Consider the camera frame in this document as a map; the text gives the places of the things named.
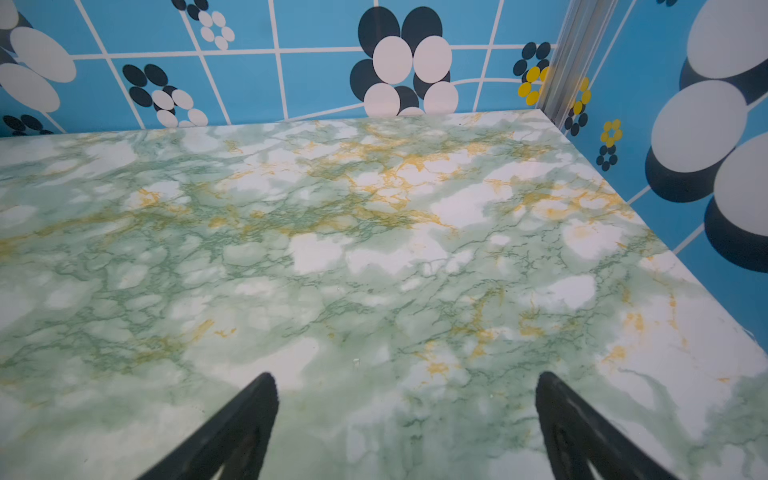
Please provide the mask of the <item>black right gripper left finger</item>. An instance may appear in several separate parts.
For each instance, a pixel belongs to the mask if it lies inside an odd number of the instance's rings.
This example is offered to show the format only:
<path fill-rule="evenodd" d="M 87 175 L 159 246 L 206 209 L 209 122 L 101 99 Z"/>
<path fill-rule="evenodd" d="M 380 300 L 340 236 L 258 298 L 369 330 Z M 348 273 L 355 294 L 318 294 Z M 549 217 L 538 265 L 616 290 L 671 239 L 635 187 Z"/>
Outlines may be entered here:
<path fill-rule="evenodd" d="M 274 377 L 264 372 L 143 479 L 257 479 L 279 409 Z"/>

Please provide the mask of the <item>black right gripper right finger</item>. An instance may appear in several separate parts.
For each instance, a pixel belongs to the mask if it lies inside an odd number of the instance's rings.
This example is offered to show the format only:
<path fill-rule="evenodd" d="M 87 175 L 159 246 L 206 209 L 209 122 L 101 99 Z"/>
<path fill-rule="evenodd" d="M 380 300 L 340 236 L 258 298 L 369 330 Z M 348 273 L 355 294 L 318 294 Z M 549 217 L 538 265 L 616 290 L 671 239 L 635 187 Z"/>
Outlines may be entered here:
<path fill-rule="evenodd" d="M 552 372 L 537 382 L 535 405 L 556 479 L 672 479 Z"/>

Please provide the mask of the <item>aluminium corner post right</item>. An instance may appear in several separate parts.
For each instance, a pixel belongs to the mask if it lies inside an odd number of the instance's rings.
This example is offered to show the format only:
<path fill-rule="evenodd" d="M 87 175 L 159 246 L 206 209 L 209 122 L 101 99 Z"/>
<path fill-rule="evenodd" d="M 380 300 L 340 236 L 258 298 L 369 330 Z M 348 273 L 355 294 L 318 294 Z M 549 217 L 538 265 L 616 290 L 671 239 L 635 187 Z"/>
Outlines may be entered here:
<path fill-rule="evenodd" d="M 558 128 L 564 126 L 597 48 L 603 40 L 617 0 L 573 0 L 569 3 L 554 56 L 536 106 Z"/>

